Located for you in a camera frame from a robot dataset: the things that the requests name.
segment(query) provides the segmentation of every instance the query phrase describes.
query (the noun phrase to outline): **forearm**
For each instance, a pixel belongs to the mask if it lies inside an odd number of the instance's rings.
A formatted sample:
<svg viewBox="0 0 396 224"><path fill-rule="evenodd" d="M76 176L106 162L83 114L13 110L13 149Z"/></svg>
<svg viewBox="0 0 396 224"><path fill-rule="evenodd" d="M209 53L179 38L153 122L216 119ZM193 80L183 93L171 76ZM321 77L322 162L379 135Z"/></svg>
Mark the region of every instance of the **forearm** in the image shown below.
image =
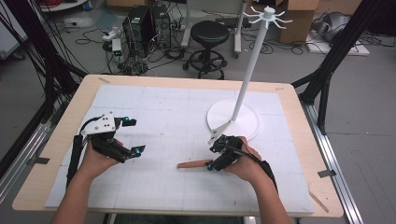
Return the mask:
<svg viewBox="0 0 396 224"><path fill-rule="evenodd" d="M51 223L85 223L92 181L76 173Z"/></svg>
<svg viewBox="0 0 396 224"><path fill-rule="evenodd" d="M265 172L258 176L250 184L257 195L262 224L291 223L271 178Z"/></svg>

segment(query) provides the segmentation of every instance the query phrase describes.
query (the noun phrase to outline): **black chair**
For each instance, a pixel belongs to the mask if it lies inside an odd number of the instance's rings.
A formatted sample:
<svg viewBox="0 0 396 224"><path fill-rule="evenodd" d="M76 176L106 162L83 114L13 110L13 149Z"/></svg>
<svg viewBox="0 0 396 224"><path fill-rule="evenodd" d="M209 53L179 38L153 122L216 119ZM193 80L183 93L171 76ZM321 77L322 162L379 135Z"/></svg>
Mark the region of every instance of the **black chair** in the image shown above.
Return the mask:
<svg viewBox="0 0 396 224"><path fill-rule="evenodd" d="M215 21L200 21L191 27L191 37L200 43L205 49L195 51L189 60L183 64L183 69L189 69L189 65L199 71L198 78L202 73L220 71L221 77L224 79L222 67L227 65L224 57L212 50L215 46L227 41L230 32L224 25Z"/></svg>

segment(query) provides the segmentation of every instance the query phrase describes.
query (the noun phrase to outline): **white grid paper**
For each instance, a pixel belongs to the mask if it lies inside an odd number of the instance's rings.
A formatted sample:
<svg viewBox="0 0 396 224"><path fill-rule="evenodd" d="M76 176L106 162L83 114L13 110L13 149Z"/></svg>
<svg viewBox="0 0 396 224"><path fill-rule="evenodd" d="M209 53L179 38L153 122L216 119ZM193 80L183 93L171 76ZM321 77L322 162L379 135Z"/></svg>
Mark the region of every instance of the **white grid paper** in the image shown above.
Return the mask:
<svg viewBox="0 0 396 224"><path fill-rule="evenodd" d="M125 147L146 145L140 158L111 167L92 184L89 207L175 212L257 213L256 195L248 182L206 168L177 169L184 161L215 159L207 144L207 110L238 91L105 85L96 93L87 119L112 111L136 119L120 127L116 138ZM244 104L260 118L260 130L249 141L270 164L287 212L313 213L304 175L277 93L251 92ZM47 207L64 195L70 149L64 157Z"/></svg>

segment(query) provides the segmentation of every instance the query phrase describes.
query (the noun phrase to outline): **computer equipment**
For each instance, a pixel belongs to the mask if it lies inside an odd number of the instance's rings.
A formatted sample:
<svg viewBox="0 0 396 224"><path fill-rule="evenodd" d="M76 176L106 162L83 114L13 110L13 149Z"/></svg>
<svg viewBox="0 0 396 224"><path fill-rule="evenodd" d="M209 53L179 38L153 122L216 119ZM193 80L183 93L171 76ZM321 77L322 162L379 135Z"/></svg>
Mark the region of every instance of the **computer equipment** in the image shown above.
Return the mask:
<svg viewBox="0 0 396 224"><path fill-rule="evenodd" d="M215 19L216 22L219 22L223 25L225 25L227 28L234 29L238 26L238 18L218 18ZM243 28L250 28L251 23L248 22L248 18L242 19L242 27Z"/></svg>
<svg viewBox="0 0 396 224"><path fill-rule="evenodd" d="M164 4L157 4L151 7L151 13L153 18L153 26L155 30L155 35L157 45L165 47L167 49L171 48L171 30L170 30L170 17L166 13L166 6Z"/></svg>
<svg viewBox="0 0 396 224"><path fill-rule="evenodd" d="M312 21L310 29L322 35L325 41L333 43L343 32L349 19L349 16L338 11L326 12Z"/></svg>
<svg viewBox="0 0 396 224"><path fill-rule="evenodd" d="M168 1L168 2L186 4L186 3L187 3L187 0L170 0L170 1Z"/></svg>
<svg viewBox="0 0 396 224"><path fill-rule="evenodd" d="M121 47L121 40L119 38L111 40L111 49L114 55L114 61L116 63L122 63L122 47Z"/></svg>
<svg viewBox="0 0 396 224"><path fill-rule="evenodd" d="M133 6L122 23L131 56L147 57L149 42L154 37L148 6Z"/></svg>

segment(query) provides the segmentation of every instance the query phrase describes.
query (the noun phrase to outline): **human hand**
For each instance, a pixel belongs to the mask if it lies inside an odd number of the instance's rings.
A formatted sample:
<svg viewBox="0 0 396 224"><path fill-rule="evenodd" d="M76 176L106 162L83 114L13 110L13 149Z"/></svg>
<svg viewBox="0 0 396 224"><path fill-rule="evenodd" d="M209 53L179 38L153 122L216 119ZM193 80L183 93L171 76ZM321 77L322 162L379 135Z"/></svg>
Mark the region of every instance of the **human hand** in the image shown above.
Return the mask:
<svg viewBox="0 0 396 224"><path fill-rule="evenodd" d="M248 146L246 137L238 136L238 138L240 138L244 143L242 146L243 151L254 155L260 161L262 160L260 154L254 148ZM258 178L262 178L263 176L267 176L260 165L247 156L239 157L236 162L224 168L224 171L235 174L239 178L246 180L249 183L252 183Z"/></svg>
<svg viewBox="0 0 396 224"><path fill-rule="evenodd" d="M117 140L117 143L122 146L122 142ZM93 150L91 140L89 140L85 149L84 159L78 168L78 174L94 180L105 170L117 163L116 160L108 158Z"/></svg>

